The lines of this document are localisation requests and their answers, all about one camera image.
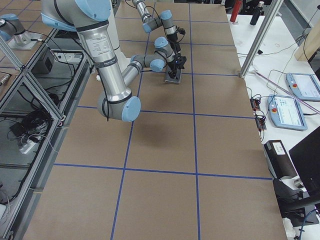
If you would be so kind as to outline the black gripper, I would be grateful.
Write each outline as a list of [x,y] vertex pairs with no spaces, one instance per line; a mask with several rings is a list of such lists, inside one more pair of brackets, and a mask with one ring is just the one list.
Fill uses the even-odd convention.
[[167,37],[167,40],[170,43],[170,46],[171,46],[172,50],[174,51],[174,53],[180,54],[181,47],[180,47],[180,44],[178,43],[177,33],[167,34],[166,37]]
[[181,56],[181,55],[175,55],[173,57],[173,60],[168,62],[168,66],[170,70],[168,71],[168,75],[171,79],[179,79],[179,73],[177,72],[178,70],[184,69],[184,64],[187,61],[186,56]]

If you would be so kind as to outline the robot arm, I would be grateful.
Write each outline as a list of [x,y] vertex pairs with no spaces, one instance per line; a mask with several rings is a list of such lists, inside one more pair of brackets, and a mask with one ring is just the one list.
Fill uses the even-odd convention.
[[134,121],[141,101],[132,94],[131,82],[145,69],[165,71],[165,82],[179,83],[186,57],[181,54],[178,34],[183,28],[173,22],[172,12],[164,10],[152,17],[142,0],[133,1],[145,33],[163,28],[165,35],[154,42],[153,54],[126,58],[120,49],[112,3],[109,0],[44,0],[41,17],[44,24],[63,31],[76,32],[102,82],[98,110],[107,119]]
[[137,9],[141,20],[143,22],[142,27],[145,33],[151,33],[160,27],[163,27],[165,37],[170,43],[170,46],[175,54],[181,55],[180,41],[178,40],[178,34],[185,35],[186,31],[184,28],[180,28],[173,22],[172,12],[167,9],[156,13],[157,17],[152,17],[147,10],[147,5],[144,0],[133,0],[133,6]]

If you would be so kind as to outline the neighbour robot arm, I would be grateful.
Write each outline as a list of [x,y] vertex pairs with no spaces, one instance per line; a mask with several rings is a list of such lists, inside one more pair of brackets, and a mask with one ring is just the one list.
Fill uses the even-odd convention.
[[0,37],[13,50],[30,51],[36,44],[14,13],[0,16]]

